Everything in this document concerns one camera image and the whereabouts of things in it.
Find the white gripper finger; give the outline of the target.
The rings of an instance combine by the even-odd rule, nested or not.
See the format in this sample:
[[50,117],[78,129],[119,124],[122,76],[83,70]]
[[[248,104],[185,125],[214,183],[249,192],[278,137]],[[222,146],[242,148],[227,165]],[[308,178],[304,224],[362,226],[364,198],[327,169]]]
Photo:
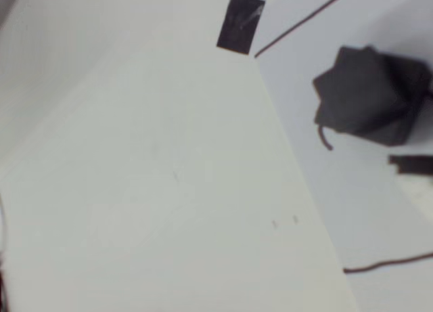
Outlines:
[[389,155],[396,167],[396,183],[411,205],[432,222],[432,156]]

